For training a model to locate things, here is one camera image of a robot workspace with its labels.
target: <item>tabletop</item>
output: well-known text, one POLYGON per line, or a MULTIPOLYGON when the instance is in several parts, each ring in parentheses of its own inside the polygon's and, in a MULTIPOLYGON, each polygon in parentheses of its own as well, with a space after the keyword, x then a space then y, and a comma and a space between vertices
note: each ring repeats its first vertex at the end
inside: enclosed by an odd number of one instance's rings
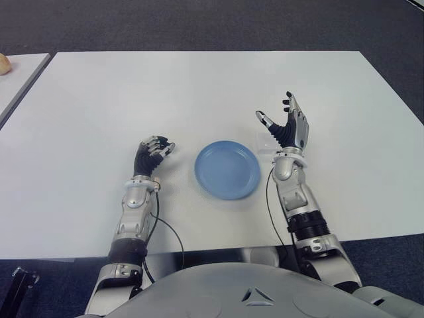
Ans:
MULTIPOLYGON (((295 94, 310 125, 307 183, 341 240, 422 233, 424 129, 359 52, 59 53, 0 131, 2 258, 104 256, 138 143, 176 149, 155 170, 161 215, 186 250, 278 244, 266 212, 272 156, 259 154, 255 110, 285 123, 295 94), (253 151, 256 191, 211 197, 199 151, 217 140, 253 151)), ((274 186, 270 208, 289 243, 274 186)), ((158 226, 149 253, 178 251, 158 226)))
POLYGON ((10 55, 12 70, 0 76, 0 124, 50 58, 49 54, 10 55))

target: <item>silver metal arm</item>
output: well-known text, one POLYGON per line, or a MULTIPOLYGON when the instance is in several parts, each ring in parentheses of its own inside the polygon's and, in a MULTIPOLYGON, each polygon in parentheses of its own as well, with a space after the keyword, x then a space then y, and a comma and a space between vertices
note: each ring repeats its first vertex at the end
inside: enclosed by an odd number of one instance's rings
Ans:
POLYGON ((109 263, 100 270, 85 314, 108 315, 141 291, 142 263, 147 255, 151 195, 160 190, 153 170, 175 148, 161 136, 142 141, 134 161, 134 176, 125 184, 122 216, 113 237, 109 263))
POLYGON ((339 240, 331 234, 317 200, 305 181, 303 157, 309 133, 305 114, 295 97, 288 92, 288 122, 282 127, 274 123, 263 112, 256 116, 276 138, 282 151, 274 157, 272 179, 275 181, 288 230, 295 235, 295 247, 299 256, 300 270, 332 286, 350 289, 361 286, 361 281, 343 250, 339 240))

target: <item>blue plate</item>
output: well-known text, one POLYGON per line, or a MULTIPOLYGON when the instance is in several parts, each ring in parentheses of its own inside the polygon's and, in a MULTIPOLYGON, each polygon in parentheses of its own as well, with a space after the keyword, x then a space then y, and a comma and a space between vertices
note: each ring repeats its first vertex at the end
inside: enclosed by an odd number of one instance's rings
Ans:
POLYGON ((260 179, 256 157, 233 141, 217 141, 206 146, 197 156, 194 172, 204 190, 225 200, 251 194, 260 179))

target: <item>black object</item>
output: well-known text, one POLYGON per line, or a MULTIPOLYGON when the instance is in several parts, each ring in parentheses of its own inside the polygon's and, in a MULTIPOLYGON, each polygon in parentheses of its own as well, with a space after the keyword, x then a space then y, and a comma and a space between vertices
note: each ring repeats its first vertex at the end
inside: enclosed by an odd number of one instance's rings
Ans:
POLYGON ((320 211, 294 215, 290 218, 288 224, 288 231, 294 233, 297 240, 330 234, 327 222, 320 211))
POLYGON ((121 238, 112 243, 109 251, 110 263, 140 265, 147 255, 147 244, 135 238, 121 238))
POLYGON ((12 285, 0 309, 0 318, 16 317, 25 293, 29 288, 32 288, 40 278, 36 272, 27 272, 20 267, 13 272, 12 277, 14 277, 12 285))
POLYGON ((347 282, 335 284, 334 287, 339 288, 340 290, 343 290, 346 293, 353 293, 360 286, 357 282, 352 282, 351 280, 349 280, 347 282))
POLYGON ((150 177, 154 169, 163 161, 159 154, 150 155, 148 147, 140 144, 134 161, 134 176, 142 175, 150 177))

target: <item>gray carpet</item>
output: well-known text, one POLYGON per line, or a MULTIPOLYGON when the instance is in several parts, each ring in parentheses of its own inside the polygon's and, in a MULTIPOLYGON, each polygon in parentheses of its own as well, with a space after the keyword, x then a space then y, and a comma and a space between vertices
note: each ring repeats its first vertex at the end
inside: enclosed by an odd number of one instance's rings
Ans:
POLYGON ((0 0, 0 52, 359 50, 422 122, 423 23, 405 0, 0 0))
MULTIPOLYGON (((423 12, 405 0, 0 0, 4 54, 359 50, 421 122, 423 26, 423 12)), ((365 284, 424 303, 424 235, 344 246, 365 284)), ((22 263, 40 269, 44 280, 26 299, 21 317, 73 317, 85 306, 101 260, 2 261, 1 299, 11 269, 22 263)))

